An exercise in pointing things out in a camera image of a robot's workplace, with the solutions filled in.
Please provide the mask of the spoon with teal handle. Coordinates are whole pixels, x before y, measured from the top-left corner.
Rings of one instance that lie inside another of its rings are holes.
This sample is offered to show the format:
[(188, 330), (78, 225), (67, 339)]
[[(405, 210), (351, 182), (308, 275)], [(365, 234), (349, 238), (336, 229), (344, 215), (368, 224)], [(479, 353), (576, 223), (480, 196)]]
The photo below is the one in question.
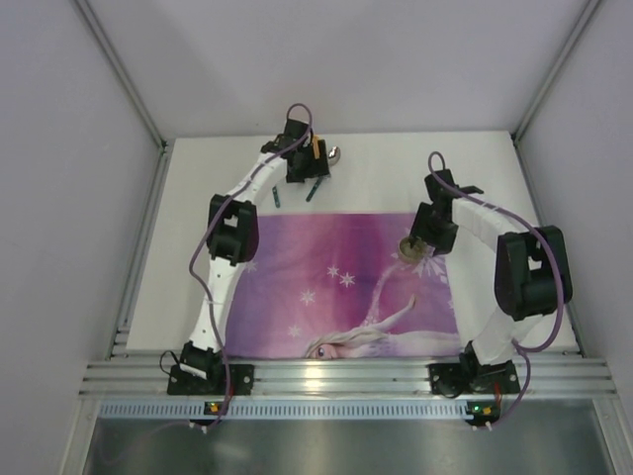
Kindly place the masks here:
[[(339, 162), (340, 157), (341, 157), (340, 148), (338, 146), (333, 146), (327, 154), (327, 163), (328, 163), (329, 168), (332, 168), (333, 166), (335, 166)], [(309, 203), (314, 198), (315, 194), (317, 193), (318, 188), (321, 186), (321, 184), (324, 182), (325, 179), (326, 179), (326, 176), (322, 176), (316, 180), (311, 191), (306, 197), (307, 203)]]

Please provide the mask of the small grey cup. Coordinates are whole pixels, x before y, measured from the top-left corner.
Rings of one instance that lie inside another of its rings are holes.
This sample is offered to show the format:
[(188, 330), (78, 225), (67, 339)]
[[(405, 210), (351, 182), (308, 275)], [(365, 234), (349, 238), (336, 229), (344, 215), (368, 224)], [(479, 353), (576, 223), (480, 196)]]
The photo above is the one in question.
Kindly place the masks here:
[(427, 245), (418, 237), (404, 237), (398, 244), (397, 256), (406, 264), (418, 264), (426, 256)]

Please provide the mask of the purple Frozen placemat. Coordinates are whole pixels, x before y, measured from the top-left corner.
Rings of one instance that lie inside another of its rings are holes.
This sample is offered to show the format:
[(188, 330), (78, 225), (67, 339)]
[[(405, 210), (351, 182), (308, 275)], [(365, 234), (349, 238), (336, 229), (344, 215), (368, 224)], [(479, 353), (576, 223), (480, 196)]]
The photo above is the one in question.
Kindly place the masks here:
[(410, 213), (264, 216), (236, 286), (226, 349), (255, 359), (455, 356), (446, 263), (406, 264)]

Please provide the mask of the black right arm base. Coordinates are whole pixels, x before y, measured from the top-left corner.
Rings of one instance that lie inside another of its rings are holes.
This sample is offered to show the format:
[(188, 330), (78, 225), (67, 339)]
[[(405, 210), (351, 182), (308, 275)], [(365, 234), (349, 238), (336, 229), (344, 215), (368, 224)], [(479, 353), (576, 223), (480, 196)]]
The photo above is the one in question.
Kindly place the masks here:
[(518, 394), (520, 385), (514, 363), (482, 363), (470, 341), (456, 362), (428, 366), (431, 393), (448, 399), (461, 395)]

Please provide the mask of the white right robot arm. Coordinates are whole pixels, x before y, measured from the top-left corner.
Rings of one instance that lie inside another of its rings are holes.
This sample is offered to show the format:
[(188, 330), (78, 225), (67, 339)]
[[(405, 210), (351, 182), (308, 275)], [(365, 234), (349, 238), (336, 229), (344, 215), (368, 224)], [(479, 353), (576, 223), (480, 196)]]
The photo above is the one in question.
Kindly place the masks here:
[(555, 226), (534, 227), (479, 199), (483, 191), (457, 186), (448, 168), (431, 172), (424, 183), (430, 201), (419, 204), (408, 236), (399, 243), (399, 258), (417, 264), (446, 255), (460, 232), (477, 238), (496, 257), (497, 306), (463, 353), (472, 353), (481, 365), (502, 364), (542, 316), (555, 316), (556, 333), (573, 296), (563, 232)]

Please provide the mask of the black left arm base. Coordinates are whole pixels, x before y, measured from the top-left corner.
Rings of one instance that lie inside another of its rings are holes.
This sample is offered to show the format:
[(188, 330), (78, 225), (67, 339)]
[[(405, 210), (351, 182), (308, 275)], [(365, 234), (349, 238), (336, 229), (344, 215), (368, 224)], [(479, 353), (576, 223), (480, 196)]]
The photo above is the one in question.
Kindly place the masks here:
[(254, 384), (252, 364), (230, 363), (226, 375), (221, 352), (200, 349), (187, 342), (170, 370), (167, 394), (170, 396), (248, 396)]

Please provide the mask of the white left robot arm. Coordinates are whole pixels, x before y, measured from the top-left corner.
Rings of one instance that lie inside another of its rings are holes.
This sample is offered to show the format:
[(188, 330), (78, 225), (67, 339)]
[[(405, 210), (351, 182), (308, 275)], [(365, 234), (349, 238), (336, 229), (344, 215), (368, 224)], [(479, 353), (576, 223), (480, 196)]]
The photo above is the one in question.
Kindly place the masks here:
[(226, 325), (235, 289), (259, 245), (257, 207), (281, 180), (303, 183), (329, 174), (325, 142), (311, 123), (287, 119), (284, 130), (265, 143), (246, 176), (210, 202), (204, 241), (189, 263), (192, 277), (203, 285), (202, 310), (179, 366), (209, 380), (225, 360)]

